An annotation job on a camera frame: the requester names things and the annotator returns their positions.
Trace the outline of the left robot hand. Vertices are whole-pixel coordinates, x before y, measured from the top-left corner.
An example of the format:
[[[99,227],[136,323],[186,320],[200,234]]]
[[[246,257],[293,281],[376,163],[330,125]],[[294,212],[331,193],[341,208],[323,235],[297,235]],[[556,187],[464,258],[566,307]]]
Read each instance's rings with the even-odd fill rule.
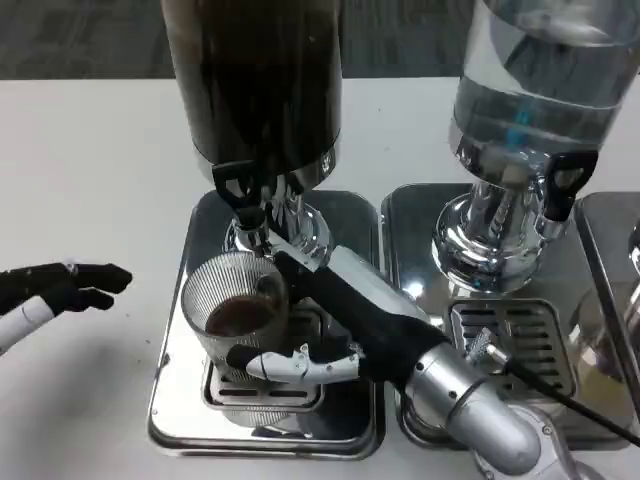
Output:
[[[115,264],[49,263],[1,273],[1,353],[65,312],[106,311],[133,281]]]

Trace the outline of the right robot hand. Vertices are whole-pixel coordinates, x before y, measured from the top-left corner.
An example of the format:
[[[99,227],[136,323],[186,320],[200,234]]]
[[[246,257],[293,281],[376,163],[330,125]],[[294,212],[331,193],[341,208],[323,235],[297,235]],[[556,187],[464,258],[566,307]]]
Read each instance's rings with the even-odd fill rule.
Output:
[[[349,332],[360,351],[320,361],[307,344],[290,355],[235,345],[226,355],[232,368],[278,383],[332,384],[369,378],[403,388],[427,352],[450,343],[412,298],[347,247],[336,247],[324,264],[281,249],[273,263],[289,286]]]

